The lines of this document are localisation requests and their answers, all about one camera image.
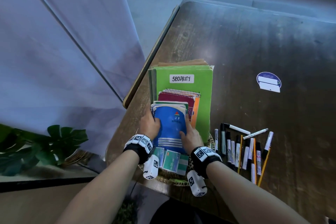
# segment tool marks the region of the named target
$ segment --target maroon notebook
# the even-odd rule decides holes
[[[191,120],[193,114],[195,100],[192,97],[177,95],[173,93],[161,92],[159,94],[158,101],[178,101],[178,102],[187,102],[188,103],[188,116]]]

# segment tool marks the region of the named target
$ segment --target wristband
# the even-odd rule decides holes
[[[194,163],[194,170],[198,175],[207,179],[206,169],[208,164],[215,161],[222,162],[222,158],[212,149],[208,147],[196,147],[191,152],[191,160]]]
[[[153,144],[149,137],[145,135],[132,136],[130,140],[125,144],[124,151],[133,150],[139,156],[139,165],[145,163],[149,158],[149,153],[153,148]]]

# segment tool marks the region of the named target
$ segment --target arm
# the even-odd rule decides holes
[[[190,155],[204,146],[198,131],[186,118],[187,135],[180,132],[182,144]],[[271,193],[257,187],[219,161],[208,164],[207,176],[240,224],[280,224],[308,222]]]
[[[153,119],[148,108],[141,118],[139,133],[153,140],[159,130],[160,120]],[[111,224],[138,163],[139,156],[135,151],[123,152],[73,198],[56,224]]]

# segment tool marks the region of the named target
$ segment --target hand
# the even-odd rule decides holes
[[[185,125],[187,127],[187,135],[180,131],[180,136],[183,148],[185,149],[186,153],[190,155],[196,147],[204,146],[204,143],[198,131],[191,127],[188,115],[185,116]]]
[[[145,116],[140,120],[139,134],[148,136],[152,141],[158,135],[161,123],[159,118],[153,118],[151,108],[148,107]]]

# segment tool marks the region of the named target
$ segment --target dark brown wood surface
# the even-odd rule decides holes
[[[187,2],[152,65],[197,58],[215,65],[212,133],[222,122],[251,132],[269,128],[274,137],[261,187],[311,223],[336,219],[336,24]],[[259,88],[256,76],[264,71],[280,78],[280,93]],[[148,105],[146,75],[108,146],[108,164],[135,134]],[[266,139],[267,133],[256,137],[262,147]],[[195,198],[189,188],[140,182],[235,221],[217,193],[219,214],[211,192]]]

